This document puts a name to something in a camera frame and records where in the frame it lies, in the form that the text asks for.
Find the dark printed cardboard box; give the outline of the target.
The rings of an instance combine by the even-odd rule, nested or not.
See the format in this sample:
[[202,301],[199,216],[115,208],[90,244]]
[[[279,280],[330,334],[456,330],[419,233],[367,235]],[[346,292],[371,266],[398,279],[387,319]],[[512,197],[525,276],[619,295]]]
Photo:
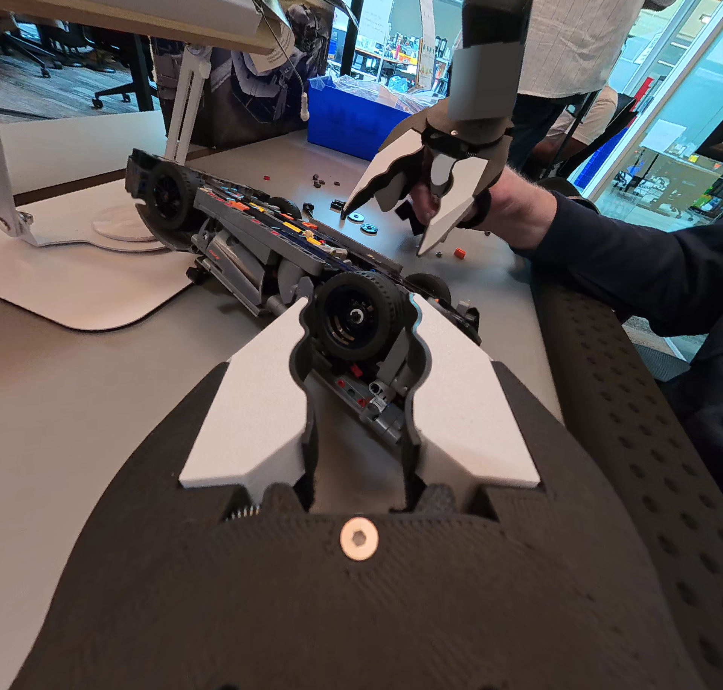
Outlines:
[[273,69],[262,71],[249,53],[212,48],[191,143],[224,150],[303,129],[299,79],[308,88],[325,75],[333,14],[329,5],[288,4],[294,44]]

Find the white paper tag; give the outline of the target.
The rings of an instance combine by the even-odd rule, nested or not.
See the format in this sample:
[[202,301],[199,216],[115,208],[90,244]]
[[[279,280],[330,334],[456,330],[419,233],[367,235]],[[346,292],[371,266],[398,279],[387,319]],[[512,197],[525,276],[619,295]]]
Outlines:
[[280,32],[276,36],[278,40],[275,47],[266,55],[259,53],[248,53],[247,62],[252,66],[252,70],[257,75],[267,74],[269,71],[279,69],[289,60],[295,45],[295,36],[293,31],[281,24]]

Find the black office chair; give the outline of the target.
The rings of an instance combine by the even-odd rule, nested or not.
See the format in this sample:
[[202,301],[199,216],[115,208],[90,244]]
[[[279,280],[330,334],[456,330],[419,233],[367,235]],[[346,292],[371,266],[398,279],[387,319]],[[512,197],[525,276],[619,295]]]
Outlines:
[[93,108],[103,109],[101,98],[113,95],[121,95],[123,102],[130,102],[132,93],[140,112],[153,111],[153,98],[158,97],[158,90],[153,78],[149,38],[90,26],[85,26],[83,31],[95,55],[94,61],[88,65],[92,70],[111,72],[111,68],[104,62],[104,57],[110,56],[122,67],[129,69],[131,74],[131,82],[96,92],[92,99]]

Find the clear plastic bags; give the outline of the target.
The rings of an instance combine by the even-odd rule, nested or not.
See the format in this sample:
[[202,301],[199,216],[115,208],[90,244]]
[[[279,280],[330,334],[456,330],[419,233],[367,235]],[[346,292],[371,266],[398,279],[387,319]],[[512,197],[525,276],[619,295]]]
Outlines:
[[396,88],[403,87],[402,84],[406,84],[406,80],[399,76],[393,76],[390,82],[389,87],[379,81],[357,80],[345,75],[334,82],[334,87],[346,94],[393,107],[410,115],[432,107],[444,98],[431,90],[413,88],[400,91]]

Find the person's right hand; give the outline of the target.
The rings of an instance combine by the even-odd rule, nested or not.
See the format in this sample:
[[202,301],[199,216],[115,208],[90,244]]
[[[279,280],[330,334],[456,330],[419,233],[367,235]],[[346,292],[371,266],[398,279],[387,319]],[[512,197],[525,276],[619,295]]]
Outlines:
[[462,222],[483,216],[477,230],[497,235],[513,249],[533,251],[557,213],[554,194],[530,183],[510,167],[465,213]]

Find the lego car model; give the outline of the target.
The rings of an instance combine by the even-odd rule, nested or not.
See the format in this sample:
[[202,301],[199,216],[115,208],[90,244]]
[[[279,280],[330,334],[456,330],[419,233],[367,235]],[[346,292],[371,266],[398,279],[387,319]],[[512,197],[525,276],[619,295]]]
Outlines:
[[402,440],[411,373],[403,326],[411,293],[435,302],[477,344],[479,312],[453,307],[443,279],[402,275],[388,257],[311,221],[293,202],[133,149],[125,189],[155,239],[194,254],[187,277],[214,277],[254,315],[280,316],[302,296],[319,377],[386,444]]

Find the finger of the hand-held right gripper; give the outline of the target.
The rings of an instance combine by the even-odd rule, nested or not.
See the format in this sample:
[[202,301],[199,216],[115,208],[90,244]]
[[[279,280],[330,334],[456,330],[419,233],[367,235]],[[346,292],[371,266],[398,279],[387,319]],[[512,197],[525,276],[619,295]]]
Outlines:
[[366,204],[379,191],[394,188],[396,195],[380,202],[382,211],[387,212],[401,197],[401,189],[406,185],[411,173],[417,171],[423,160],[424,146],[422,134],[408,130],[383,147],[372,159],[351,191],[341,211],[340,218],[346,219],[357,208]]
[[417,255],[423,256],[443,242],[448,233],[464,218],[474,203],[478,186],[483,179],[489,160],[468,157],[453,160],[439,154],[432,162],[430,189],[439,198],[438,210],[427,225]]

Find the person's right forearm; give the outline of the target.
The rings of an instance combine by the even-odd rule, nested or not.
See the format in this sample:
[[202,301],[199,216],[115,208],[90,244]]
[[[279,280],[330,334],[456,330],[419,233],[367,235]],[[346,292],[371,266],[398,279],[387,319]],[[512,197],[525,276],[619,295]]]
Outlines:
[[647,319],[660,336],[706,334],[692,370],[721,374],[721,223],[667,233],[593,212],[558,193],[535,248],[513,249],[566,271],[592,296]]

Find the black pole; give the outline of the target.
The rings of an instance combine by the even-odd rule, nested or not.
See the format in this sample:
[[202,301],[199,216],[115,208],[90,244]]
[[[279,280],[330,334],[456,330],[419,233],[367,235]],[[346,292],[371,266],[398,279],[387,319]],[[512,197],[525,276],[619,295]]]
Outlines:
[[350,17],[348,20],[342,60],[340,63],[340,75],[351,74],[364,1],[365,0],[351,0],[350,10],[353,18]]

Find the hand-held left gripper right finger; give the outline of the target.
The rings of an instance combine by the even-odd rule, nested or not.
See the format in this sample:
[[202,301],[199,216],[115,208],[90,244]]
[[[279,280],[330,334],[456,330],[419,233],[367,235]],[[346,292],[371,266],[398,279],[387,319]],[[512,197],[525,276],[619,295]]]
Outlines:
[[435,302],[404,301],[411,373],[404,399],[401,462],[406,507],[433,485],[455,507],[476,509],[482,488],[537,489],[541,477],[489,355]]

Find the white book stand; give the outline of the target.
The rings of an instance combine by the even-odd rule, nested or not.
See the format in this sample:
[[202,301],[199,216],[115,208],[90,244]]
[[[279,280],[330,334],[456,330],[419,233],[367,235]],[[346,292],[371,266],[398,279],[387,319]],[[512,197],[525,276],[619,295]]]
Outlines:
[[[208,75],[209,47],[266,55],[284,24],[260,0],[2,0],[2,12],[183,42],[182,94],[194,113],[203,84],[191,80]],[[16,125],[35,133],[2,145],[2,300],[80,331],[132,324],[190,285],[192,259],[151,241],[121,180],[18,210],[7,160],[24,148],[33,178],[114,171],[101,156],[110,138],[45,123],[56,126]]]

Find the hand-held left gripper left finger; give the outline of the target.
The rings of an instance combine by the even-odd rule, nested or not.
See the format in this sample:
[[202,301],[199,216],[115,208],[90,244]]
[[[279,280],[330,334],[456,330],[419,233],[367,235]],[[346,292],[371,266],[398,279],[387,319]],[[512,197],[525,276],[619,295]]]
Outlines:
[[261,504],[275,483],[314,502],[318,436],[304,378],[312,368],[310,331],[299,298],[229,360],[180,472],[185,488],[244,487]]

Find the blue plastic storage bin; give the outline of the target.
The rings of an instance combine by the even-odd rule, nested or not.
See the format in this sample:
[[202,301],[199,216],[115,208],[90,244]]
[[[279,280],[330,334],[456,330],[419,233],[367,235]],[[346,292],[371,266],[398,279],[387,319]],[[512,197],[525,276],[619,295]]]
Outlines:
[[393,128],[410,114],[346,94],[335,88],[336,80],[332,76],[309,80],[308,142],[371,160]]

